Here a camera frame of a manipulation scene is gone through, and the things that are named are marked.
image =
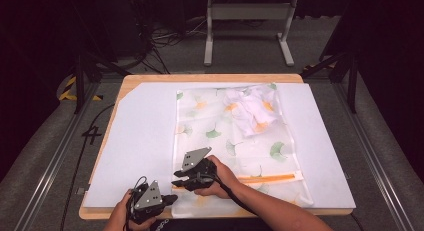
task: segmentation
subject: gray carpet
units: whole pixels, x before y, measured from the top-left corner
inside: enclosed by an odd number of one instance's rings
[[[211,67],[203,66],[205,35],[202,34],[187,38],[175,46],[160,48],[159,52],[173,74],[300,73],[304,66],[318,62],[317,59],[337,21],[337,18],[293,21],[288,44],[295,61],[294,67],[287,67],[284,64],[275,38],[275,32],[278,31],[278,23],[275,22],[264,22],[256,28],[234,22],[217,25]],[[236,31],[241,33],[241,36],[235,36]],[[153,57],[148,56],[148,59],[155,67],[161,69]],[[130,71],[140,74],[152,73],[148,68],[146,71],[143,65]],[[363,146],[349,115],[336,95],[334,85],[325,79],[326,74],[324,70],[305,81],[311,85],[341,166],[350,176],[348,184],[357,205],[354,214],[365,230],[399,230],[364,158]],[[103,95],[104,99],[90,102],[82,122],[76,129],[76,135],[70,142],[63,164],[30,230],[59,230],[68,190],[84,144],[85,137],[82,134],[87,131],[96,115],[115,102],[121,82],[121,79],[116,79],[116,75],[105,75],[96,91],[96,94]],[[3,197],[0,201],[0,230],[12,230],[18,223],[39,179],[59,145],[61,136],[72,118],[74,108],[74,101],[61,101],[59,108],[40,127],[0,184],[0,196]],[[106,110],[95,122],[101,134],[104,134],[111,110],[111,108]],[[357,111],[357,117],[392,181],[412,225],[415,230],[424,230],[424,221],[420,217],[424,213],[422,205],[424,185],[405,159],[361,79],[358,83]],[[101,230],[105,225],[105,221],[85,221],[79,218],[78,210],[83,196],[75,193],[78,187],[87,187],[102,138],[103,136],[96,138],[93,144],[90,144],[88,140],[85,146],[72,188],[64,230]],[[321,218],[335,230],[359,230],[351,216],[322,216]],[[246,227],[243,225],[252,220],[226,220],[225,222],[224,225],[211,220],[204,220],[203,223],[192,220],[172,220],[165,225],[163,231],[196,230],[187,228],[187,224],[192,225],[191,227],[202,227],[200,225],[203,224],[203,227],[215,225],[220,227],[219,230],[235,230],[234,227]],[[258,226],[248,225],[257,227],[249,230],[262,230],[262,228],[265,230],[266,228],[263,224],[256,222],[255,225]]]

